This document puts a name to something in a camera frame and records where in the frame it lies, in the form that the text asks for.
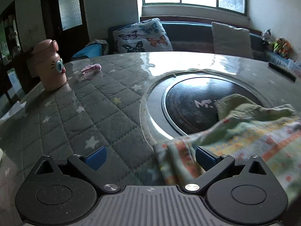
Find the pink lid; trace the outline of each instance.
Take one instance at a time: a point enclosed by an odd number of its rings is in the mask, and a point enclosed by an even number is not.
[[[53,53],[58,51],[58,44],[55,40],[51,40],[51,39],[47,39],[44,41],[39,42],[33,49],[33,53],[36,54],[40,51],[43,51],[45,49],[49,49],[52,48],[53,49]]]

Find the ribbed gray plate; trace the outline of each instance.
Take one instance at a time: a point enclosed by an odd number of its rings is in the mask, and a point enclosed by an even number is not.
[[[196,195],[176,186],[126,186],[105,195],[84,219],[70,226],[222,226],[228,224],[211,214]]]

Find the white pillow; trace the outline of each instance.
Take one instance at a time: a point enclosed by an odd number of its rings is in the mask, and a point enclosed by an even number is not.
[[[150,19],[113,31],[120,53],[173,51],[160,19]]]
[[[212,22],[214,52],[253,59],[250,31]]]

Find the dark wooden door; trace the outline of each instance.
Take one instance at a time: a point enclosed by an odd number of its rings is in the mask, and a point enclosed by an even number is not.
[[[58,42],[61,58],[72,55],[89,42],[83,0],[41,0],[46,36]]]

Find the yellow star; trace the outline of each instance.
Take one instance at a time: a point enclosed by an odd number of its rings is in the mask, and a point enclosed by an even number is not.
[[[114,104],[121,104],[120,98],[114,98],[113,103]]]

